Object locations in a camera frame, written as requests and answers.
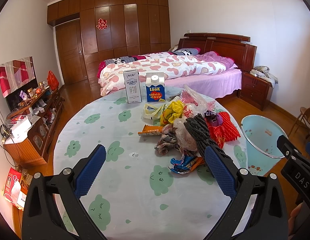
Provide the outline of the red plastic bag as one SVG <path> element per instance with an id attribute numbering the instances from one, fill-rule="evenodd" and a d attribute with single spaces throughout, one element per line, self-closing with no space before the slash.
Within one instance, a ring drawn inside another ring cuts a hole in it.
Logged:
<path id="1" fill-rule="evenodd" d="M 218 144 L 220 148 L 224 147 L 226 142 L 235 141 L 240 138 L 240 133 L 231 122 L 230 115 L 227 112 L 218 112 L 223 118 L 223 124 L 217 127 L 208 127 L 210 136 Z"/>

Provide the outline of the blue orange snack wrapper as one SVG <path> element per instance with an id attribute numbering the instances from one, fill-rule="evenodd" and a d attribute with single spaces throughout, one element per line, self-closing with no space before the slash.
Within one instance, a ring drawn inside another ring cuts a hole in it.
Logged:
<path id="1" fill-rule="evenodd" d="M 197 167 L 203 165 L 205 161 L 202 157 L 184 155 L 180 160 L 172 158 L 170 163 L 169 169 L 171 172 L 184 175 L 191 173 Z"/>

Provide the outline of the purple plastic bag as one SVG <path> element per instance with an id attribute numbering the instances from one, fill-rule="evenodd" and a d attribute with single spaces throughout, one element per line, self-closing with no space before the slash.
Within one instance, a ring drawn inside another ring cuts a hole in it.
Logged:
<path id="1" fill-rule="evenodd" d="M 217 127 L 223 124 L 222 116 L 213 111 L 206 111 L 204 114 L 204 119 L 209 127 Z"/>

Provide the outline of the black foam net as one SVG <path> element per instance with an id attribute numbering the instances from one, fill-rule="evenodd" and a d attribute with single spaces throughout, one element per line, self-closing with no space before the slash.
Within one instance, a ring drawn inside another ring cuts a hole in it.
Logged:
<path id="1" fill-rule="evenodd" d="M 216 150 L 222 154 L 225 158 L 231 159 L 231 157 L 218 146 L 218 144 L 210 136 L 210 132 L 205 122 L 205 119 L 201 114 L 197 114 L 193 118 L 186 118 L 184 127 L 192 138 L 196 142 L 197 150 L 201 157 L 205 158 L 205 150 L 208 146 L 216 148 Z"/>

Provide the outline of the pink transparent plastic bag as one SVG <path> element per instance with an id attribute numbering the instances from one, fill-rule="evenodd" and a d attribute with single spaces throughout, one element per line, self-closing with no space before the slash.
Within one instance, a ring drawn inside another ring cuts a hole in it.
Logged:
<path id="1" fill-rule="evenodd" d="M 192 118 L 197 114 L 205 116 L 207 111 L 215 111 L 215 100 L 207 101 L 201 94 L 184 85 L 184 89 L 180 94 L 180 100 L 184 103 L 183 116 L 185 118 Z"/>

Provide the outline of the plaid cloth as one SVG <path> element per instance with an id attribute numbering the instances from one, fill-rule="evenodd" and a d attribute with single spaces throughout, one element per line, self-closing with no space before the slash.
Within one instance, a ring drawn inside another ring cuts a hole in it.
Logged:
<path id="1" fill-rule="evenodd" d="M 166 155 L 169 150 L 177 149 L 178 140 L 175 133 L 176 129 L 173 127 L 173 124 L 168 124 L 163 127 L 160 140 L 157 142 L 154 149 L 160 155 Z"/>

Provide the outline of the orange snack box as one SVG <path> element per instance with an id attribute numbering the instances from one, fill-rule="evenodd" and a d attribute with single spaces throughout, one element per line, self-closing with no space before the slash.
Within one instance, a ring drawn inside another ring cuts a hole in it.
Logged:
<path id="1" fill-rule="evenodd" d="M 154 136 L 161 135 L 163 133 L 163 126 L 150 126 L 145 125 L 141 132 L 138 132 L 139 136 Z"/>

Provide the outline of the pale yellow printed plastic bag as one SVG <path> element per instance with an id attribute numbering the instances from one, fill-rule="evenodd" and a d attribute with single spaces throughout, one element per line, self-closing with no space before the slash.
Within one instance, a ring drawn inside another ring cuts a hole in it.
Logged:
<path id="1" fill-rule="evenodd" d="M 149 103 L 144 104 L 143 118 L 149 120 L 160 119 L 162 113 L 166 110 L 166 104 L 162 105 L 152 105 Z"/>

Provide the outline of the folding wooden chair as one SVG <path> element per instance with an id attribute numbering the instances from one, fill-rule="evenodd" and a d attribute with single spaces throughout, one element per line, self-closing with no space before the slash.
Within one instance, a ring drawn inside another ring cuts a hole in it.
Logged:
<path id="1" fill-rule="evenodd" d="M 288 137 L 291 135 L 295 127 L 295 131 L 297 131 L 299 127 L 306 128 L 308 131 L 306 139 L 310 139 L 310 107 L 300 107 L 300 113 L 289 131 Z"/>

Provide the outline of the clothes pile on nightstand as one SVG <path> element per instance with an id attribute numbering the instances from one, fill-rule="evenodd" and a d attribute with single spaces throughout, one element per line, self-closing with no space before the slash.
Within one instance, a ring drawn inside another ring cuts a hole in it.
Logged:
<path id="1" fill-rule="evenodd" d="M 271 84 L 271 87 L 274 88 L 276 84 L 278 84 L 278 78 L 272 75 L 269 72 L 269 67 L 267 66 L 255 66 L 250 74 L 255 77 L 259 77 Z"/>

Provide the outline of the red gift bag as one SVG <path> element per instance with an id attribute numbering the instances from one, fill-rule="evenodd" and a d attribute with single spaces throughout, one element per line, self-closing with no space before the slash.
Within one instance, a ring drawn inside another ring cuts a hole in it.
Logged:
<path id="1" fill-rule="evenodd" d="M 48 72 L 47 82 L 52 91 L 59 88 L 59 81 L 52 71 Z"/>

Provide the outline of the television with red cloth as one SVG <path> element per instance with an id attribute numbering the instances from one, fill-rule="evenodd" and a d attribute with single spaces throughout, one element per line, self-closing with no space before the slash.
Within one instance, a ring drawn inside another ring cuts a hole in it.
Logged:
<path id="1" fill-rule="evenodd" d="M 22 101 L 20 92 L 37 88 L 33 58 L 31 56 L 0 64 L 0 89 L 10 111 Z"/>

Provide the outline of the white tall milk carton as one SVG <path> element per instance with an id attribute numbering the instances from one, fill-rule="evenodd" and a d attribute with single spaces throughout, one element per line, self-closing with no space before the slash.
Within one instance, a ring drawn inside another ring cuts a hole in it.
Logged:
<path id="1" fill-rule="evenodd" d="M 124 71 L 124 83 L 128 103 L 142 102 L 139 73 L 137 70 Z"/>

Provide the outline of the blue LOOK milk carton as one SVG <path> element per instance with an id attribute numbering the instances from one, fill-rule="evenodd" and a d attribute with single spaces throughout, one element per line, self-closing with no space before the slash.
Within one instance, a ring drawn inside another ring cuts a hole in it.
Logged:
<path id="1" fill-rule="evenodd" d="M 163 72 L 146 73 L 145 87 L 148 102 L 165 101 L 165 79 Z"/>

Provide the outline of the wooden door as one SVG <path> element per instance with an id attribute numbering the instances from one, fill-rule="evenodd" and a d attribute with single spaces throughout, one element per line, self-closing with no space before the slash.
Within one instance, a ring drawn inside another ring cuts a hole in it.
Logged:
<path id="1" fill-rule="evenodd" d="M 80 20 L 58 25 L 56 27 L 56 42 L 64 83 L 71 85 L 87 80 L 82 53 Z"/>

